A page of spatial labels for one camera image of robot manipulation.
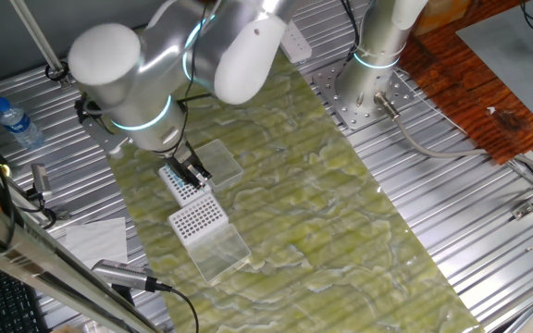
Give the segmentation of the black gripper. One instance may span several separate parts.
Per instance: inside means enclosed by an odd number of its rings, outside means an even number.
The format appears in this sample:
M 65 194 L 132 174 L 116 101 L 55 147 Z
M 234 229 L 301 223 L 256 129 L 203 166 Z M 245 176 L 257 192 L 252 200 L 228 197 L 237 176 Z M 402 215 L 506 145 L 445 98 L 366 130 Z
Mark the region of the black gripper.
M 163 153 L 163 156 L 170 169 L 195 189 L 202 188 L 212 177 L 188 142 Z

